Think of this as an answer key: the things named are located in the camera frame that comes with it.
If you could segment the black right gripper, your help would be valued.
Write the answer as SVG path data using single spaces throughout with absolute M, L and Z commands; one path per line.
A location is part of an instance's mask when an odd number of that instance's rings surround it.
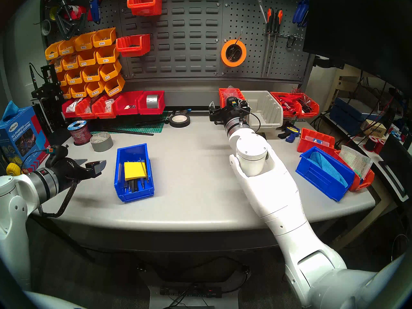
M 235 118 L 239 120 L 239 118 L 245 120 L 245 116 L 250 114 L 250 111 L 247 110 L 249 108 L 241 108 L 241 107 L 224 107 L 224 108 L 216 108 L 214 101 L 209 104 L 209 115 L 215 114 L 215 125 L 226 125 L 231 119 Z

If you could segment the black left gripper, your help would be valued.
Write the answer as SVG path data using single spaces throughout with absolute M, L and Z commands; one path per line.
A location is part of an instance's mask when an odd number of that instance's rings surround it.
M 73 181 L 82 181 L 96 178 L 106 167 L 106 160 L 87 162 L 87 159 L 60 159 L 48 162 L 48 168 L 53 171 L 58 181 L 58 191 L 71 187 Z

